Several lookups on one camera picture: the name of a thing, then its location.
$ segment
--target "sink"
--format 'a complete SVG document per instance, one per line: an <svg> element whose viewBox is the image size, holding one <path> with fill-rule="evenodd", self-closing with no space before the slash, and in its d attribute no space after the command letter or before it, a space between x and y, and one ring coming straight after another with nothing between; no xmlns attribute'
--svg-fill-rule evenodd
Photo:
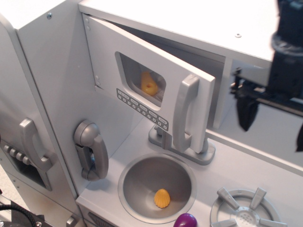
<svg viewBox="0 0 303 227"><path fill-rule="evenodd" d="M155 193L164 188L169 192L170 204L159 208ZM196 179L189 166L166 154L148 154L129 163L119 183L119 199L134 218L152 224L174 221L193 205L196 198Z"/></svg>

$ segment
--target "grey stove grate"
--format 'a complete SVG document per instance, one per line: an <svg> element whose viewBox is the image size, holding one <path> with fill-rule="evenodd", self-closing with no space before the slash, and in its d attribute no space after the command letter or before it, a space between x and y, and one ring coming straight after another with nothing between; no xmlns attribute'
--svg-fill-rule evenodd
<svg viewBox="0 0 303 227"><path fill-rule="evenodd" d="M265 199L266 191L218 190L210 222L211 227L287 227L272 204Z"/></svg>

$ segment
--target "yellow toy food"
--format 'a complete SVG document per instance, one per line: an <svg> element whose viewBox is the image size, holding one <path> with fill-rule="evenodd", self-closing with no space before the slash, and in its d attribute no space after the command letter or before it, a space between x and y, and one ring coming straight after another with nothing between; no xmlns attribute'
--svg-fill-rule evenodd
<svg viewBox="0 0 303 227"><path fill-rule="evenodd" d="M154 197L154 202L157 205L157 207L160 208L165 208L169 205L170 203L170 196L168 191L166 191L165 189L159 189Z"/></svg>
<svg viewBox="0 0 303 227"><path fill-rule="evenodd" d="M158 92L158 85L149 72L141 73L141 90L150 96L154 96Z"/></svg>

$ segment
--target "microwave door handle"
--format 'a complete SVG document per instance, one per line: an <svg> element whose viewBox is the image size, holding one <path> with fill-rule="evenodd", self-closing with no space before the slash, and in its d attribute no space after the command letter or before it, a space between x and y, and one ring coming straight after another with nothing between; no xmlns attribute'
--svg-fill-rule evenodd
<svg viewBox="0 0 303 227"><path fill-rule="evenodd" d="M33 137L38 133L34 121L26 118L20 123L19 126L21 128L21 140L25 155L35 167L47 172L53 166L53 164L50 158L46 156L40 158L34 147Z"/></svg>
<svg viewBox="0 0 303 227"><path fill-rule="evenodd" d="M176 149L184 152L190 147L191 135L185 132L189 104L198 94L199 78L189 75L180 85L173 119L173 143Z"/></svg>
<svg viewBox="0 0 303 227"><path fill-rule="evenodd" d="M88 120L83 121L75 131L74 141L83 167L82 177L89 181L105 178L108 172L108 154L98 126ZM94 161L91 160L89 149L94 154Z"/></svg>

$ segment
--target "purple toy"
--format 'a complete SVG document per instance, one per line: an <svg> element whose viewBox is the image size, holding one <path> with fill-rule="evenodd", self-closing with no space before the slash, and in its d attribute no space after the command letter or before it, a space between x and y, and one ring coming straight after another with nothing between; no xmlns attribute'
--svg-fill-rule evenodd
<svg viewBox="0 0 303 227"><path fill-rule="evenodd" d="M197 220L191 214L188 213L181 214L177 218L174 227L197 227Z"/></svg>

